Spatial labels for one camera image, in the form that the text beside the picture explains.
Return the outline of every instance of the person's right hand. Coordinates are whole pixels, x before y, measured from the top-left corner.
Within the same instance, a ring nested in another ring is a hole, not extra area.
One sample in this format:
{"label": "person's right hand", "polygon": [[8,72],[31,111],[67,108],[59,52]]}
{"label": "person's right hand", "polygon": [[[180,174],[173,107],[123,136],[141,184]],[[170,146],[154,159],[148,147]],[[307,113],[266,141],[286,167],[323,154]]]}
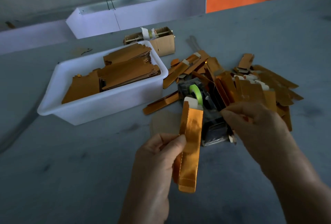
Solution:
{"label": "person's right hand", "polygon": [[[267,177],[270,170],[287,166],[293,157],[301,154],[285,122],[264,105],[240,102],[228,106],[221,114]],[[245,121],[243,115],[253,123]]]}

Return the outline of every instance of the roll of tape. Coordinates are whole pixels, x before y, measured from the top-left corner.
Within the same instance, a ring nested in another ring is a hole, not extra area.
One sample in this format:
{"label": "roll of tape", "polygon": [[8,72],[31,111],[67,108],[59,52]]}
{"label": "roll of tape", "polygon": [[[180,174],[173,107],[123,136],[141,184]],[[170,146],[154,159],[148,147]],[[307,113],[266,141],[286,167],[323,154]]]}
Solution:
{"label": "roll of tape", "polygon": [[200,89],[198,88],[198,86],[194,84],[194,85],[191,85],[189,88],[190,88],[190,94],[192,94],[192,93],[195,94],[195,97],[198,100],[198,104],[203,105],[202,94],[201,94]]}

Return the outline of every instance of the gray tabletop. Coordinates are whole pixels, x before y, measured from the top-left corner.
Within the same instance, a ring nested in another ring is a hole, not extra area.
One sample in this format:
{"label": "gray tabletop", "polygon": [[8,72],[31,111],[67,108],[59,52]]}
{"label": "gray tabletop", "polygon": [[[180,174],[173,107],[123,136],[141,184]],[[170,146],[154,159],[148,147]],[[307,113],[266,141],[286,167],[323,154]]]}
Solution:
{"label": "gray tabletop", "polygon": [[[190,35],[225,68],[243,53],[299,84],[291,106],[293,136],[331,185],[331,0],[275,0],[150,27],[170,27],[187,58]],[[13,129],[43,93],[57,62],[78,47],[91,53],[122,44],[137,29],[0,56],[0,136]],[[167,95],[176,90],[172,84]],[[39,116],[0,155],[1,223],[115,223],[136,149],[149,137],[141,105],[80,126]],[[167,107],[181,112],[179,103]],[[201,148],[195,194],[172,184],[168,223],[284,223],[272,188],[245,150],[220,143]]]}

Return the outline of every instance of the white plastic tub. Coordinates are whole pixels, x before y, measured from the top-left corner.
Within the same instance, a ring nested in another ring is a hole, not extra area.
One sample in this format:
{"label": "white plastic tub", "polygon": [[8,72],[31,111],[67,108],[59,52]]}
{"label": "white plastic tub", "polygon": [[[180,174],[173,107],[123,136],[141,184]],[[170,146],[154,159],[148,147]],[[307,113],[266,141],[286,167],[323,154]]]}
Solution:
{"label": "white plastic tub", "polygon": [[54,69],[37,112],[43,116],[54,114],[76,126],[160,99],[163,79],[168,76],[168,70],[149,41],[140,41],[139,43],[151,47],[152,64],[159,66],[160,75],[62,105],[61,101],[71,85],[73,76],[77,74],[87,75],[93,69],[103,68],[105,66],[103,56],[127,46],[67,60],[59,63]]}

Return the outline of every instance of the black wire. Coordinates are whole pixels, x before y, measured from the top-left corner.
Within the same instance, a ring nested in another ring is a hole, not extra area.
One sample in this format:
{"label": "black wire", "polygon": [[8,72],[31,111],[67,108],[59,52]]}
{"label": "black wire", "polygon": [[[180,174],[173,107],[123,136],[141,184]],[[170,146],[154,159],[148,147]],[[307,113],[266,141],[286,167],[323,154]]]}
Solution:
{"label": "black wire", "polygon": [[[113,1],[112,0],[110,0],[110,1],[112,2],[112,5],[113,5],[114,10],[116,10],[115,7],[114,7]],[[110,10],[109,9],[109,5],[108,5],[108,0],[106,0],[106,2],[107,2],[108,10]]]}

